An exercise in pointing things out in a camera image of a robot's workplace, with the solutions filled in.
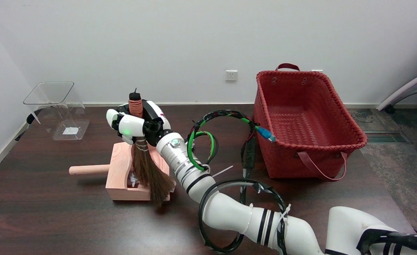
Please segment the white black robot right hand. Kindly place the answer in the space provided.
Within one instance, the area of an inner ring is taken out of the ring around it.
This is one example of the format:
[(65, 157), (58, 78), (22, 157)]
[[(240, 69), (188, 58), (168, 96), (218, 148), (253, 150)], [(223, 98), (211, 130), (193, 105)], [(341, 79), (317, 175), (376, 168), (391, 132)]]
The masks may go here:
[(135, 117), (129, 112), (127, 104), (109, 109), (106, 119), (111, 129), (128, 144), (134, 144), (139, 138), (145, 138), (155, 147), (171, 125), (161, 108), (153, 101), (142, 100), (142, 117)]

